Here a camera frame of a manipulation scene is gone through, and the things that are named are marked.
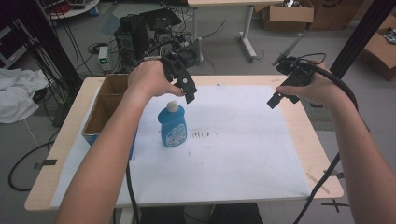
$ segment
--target human hand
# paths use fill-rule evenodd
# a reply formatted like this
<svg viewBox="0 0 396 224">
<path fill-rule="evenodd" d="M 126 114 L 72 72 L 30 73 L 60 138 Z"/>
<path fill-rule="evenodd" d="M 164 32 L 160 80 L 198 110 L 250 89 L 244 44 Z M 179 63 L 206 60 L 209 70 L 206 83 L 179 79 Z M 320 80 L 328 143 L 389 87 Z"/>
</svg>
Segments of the human hand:
<svg viewBox="0 0 396 224">
<path fill-rule="evenodd" d="M 318 67 L 327 70 L 324 63 L 318 64 Z M 340 98 L 347 97 L 333 82 L 318 73 L 313 75 L 311 83 L 307 86 L 279 86 L 276 90 L 285 95 L 303 97 L 316 105 L 324 105 L 326 107 L 331 107 L 341 100 Z"/>
<path fill-rule="evenodd" d="M 184 92 L 170 84 L 163 73 L 163 64 L 160 61 L 142 62 L 137 66 L 128 78 L 127 93 L 132 92 L 149 100 L 153 96 L 161 96 L 172 93 L 183 96 Z"/>
</svg>

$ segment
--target wooden table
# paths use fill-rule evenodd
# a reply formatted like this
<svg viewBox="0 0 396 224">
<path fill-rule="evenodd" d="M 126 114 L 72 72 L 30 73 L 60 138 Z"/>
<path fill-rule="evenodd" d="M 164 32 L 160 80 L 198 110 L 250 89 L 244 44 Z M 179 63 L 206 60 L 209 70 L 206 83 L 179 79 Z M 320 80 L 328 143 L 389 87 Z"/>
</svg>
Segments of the wooden table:
<svg viewBox="0 0 396 224">
<path fill-rule="evenodd" d="M 284 76 L 194 76 L 197 85 L 271 85 L 279 86 Z M 64 161 L 72 147 L 80 124 L 90 106 L 94 93 L 103 83 L 104 77 L 85 79 L 80 92 L 64 122 L 64 126 L 47 157 L 57 160 L 55 165 L 43 166 L 26 202 L 29 211 L 50 210 L 50 202 L 57 188 Z M 300 103 L 293 105 L 287 100 L 279 104 L 290 131 L 292 142 L 306 173 L 306 180 L 312 189 L 329 166 L 329 160 Z M 338 198 L 344 191 L 336 177 L 330 177 L 318 191 L 316 198 Z"/>
<path fill-rule="evenodd" d="M 193 8 L 193 31 L 192 31 L 192 39 L 195 41 L 198 38 L 198 20 L 197 20 L 197 9 L 198 7 L 219 7 L 219 6 L 247 6 L 247 14 L 245 20 L 245 28 L 243 32 L 239 32 L 241 36 L 242 43 L 247 49 L 249 54 L 249 59 L 252 62 L 254 59 L 257 59 L 257 54 L 253 47 L 251 47 L 250 41 L 248 40 L 248 30 L 250 27 L 251 16 L 253 13 L 254 5 L 257 4 L 276 4 L 281 3 L 283 1 L 279 0 L 188 0 L 189 5 Z M 199 50 L 199 62 L 201 62 L 204 58 Z"/>
</svg>

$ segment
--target white cloth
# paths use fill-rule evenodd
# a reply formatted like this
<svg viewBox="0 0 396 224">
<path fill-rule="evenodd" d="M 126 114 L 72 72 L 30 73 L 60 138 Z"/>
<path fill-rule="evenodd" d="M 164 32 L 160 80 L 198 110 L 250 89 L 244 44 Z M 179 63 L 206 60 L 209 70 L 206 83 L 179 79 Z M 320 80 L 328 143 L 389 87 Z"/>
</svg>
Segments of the white cloth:
<svg viewBox="0 0 396 224">
<path fill-rule="evenodd" d="M 41 70 L 0 68 L 0 123 L 13 123 L 34 114 L 38 105 L 32 98 L 47 85 Z"/>
</svg>

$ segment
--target gray floor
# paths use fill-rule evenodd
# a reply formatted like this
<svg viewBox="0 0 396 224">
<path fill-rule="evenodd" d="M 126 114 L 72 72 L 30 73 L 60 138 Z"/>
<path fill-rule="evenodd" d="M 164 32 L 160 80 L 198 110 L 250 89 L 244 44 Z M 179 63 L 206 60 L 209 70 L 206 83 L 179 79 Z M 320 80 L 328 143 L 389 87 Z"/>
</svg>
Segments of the gray floor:
<svg viewBox="0 0 396 224">
<path fill-rule="evenodd" d="M 117 7 L 130 7 L 130 5 L 113 6 L 100 4 L 101 15 L 91 17 L 89 13 L 76 16 L 68 20 L 73 35 L 78 42 L 81 53 L 86 59 L 89 53 L 86 48 L 97 42 L 108 42 L 111 35 L 102 32 L 111 13 Z M 253 18 L 249 32 L 249 39 L 253 48 L 258 52 L 259 61 L 250 63 L 247 54 L 238 39 L 238 31 L 242 31 L 245 19 L 244 7 L 217 7 L 200 8 L 200 34 L 210 34 L 216 30 L 220 22 L 226 19 L 224 27 L 219 33 L 204 40 L 205 62 L 191 69 L 193 74 L 214 75 L 271 75 L 278 74 L 271 62 L 277 57 L 296 36 L 290 32 L 268 32 L 262 29 L 261 21 Z M 71 61 L 77 64 L 76 54 L 70 44 L 67 35 L 64 34 L 60 21 L 58 34 L 64 49 Z M 304 32 L 305 37 L 292 52 L 292 55 L 301 56 L 307 53 L 327 53 L 326 64 L 330 65 L 335 60 L 341 48 L 345 45 L 348 37 L 356 27 L 354 21 L 345 31 L 339 32 Z M 92 57 L 88 62 L 90 70 L 95 76 L 101 75 L 100 65 Z M 36 70 L 38 66 L 29 55 L 24 55 L 14 64 L 13 68 Z M 87 76 L 87 69 L 82 67 L 80 73 Z M 360 105 L 360 112 L 368 127 L 372 131 L 375 141 L 381 148 L 385 158 L 393 170 L 396 170 L 396 119 L 394 112 L 396 104 L 392 99 L 396 95 L 396 83 L 389 83 L 380 75 L 373 72 L 359 59 L 354 62 L 344 77 L 344 81 L 355 92 Z M 0 223 L 52 223 L 56 217 L 55 212 L 33 213 L 24 209 L 24 202 L 28 192 L 17 192 L 7 184 L 7 176 L 12 166 L 24 154 L 31 149 L 47 143 L 57 128 L 51 126 L 48 118 L 43 116 L 31 116 L 13 124 L 0 124 Z M 318 132 L 318 138 L 326 150 L 329 158 L 336 154 L 337 145 L 334 132 Z M 13 180 L 20 188 L 29 188 L 35 182 L 38 175 L 34 166 L 42 162 L 48 154 L 42 148 L 28 157 L 15 171 Z M 347 196 L 336 199 L 338 203 L 348 203 Z M 335 206 L 322 205 L 332 203 L 332 200 L 314 201 L 304 216 L 302 223 L 353 223 L 348 207 L 340 206 L 337 212 Z M 264 223 L 291 223 L 303 207 L 304 202 L 270 202 L 259 203 Z M 188 207 L 186 211 L 194 217 L 207 219 L 207 206 Z M 199 223 L 187 218 L 188 223 Z"/>
</svg>

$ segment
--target bottle label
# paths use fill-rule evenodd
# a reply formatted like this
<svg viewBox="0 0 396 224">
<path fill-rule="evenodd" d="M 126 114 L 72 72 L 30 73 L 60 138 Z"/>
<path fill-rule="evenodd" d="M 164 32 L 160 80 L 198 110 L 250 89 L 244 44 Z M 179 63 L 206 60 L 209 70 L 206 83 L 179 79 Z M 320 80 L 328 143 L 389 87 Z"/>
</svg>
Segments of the bottle label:
<svg viewBox="0 0 396 224">
<path fill-rule="evenodd" d="M 187 138 L 186 127 L 184 124 L 177 125 L 166 135 L 166 145 L 169 147 L 177 146 L 183 143 Z"/>
</svg>

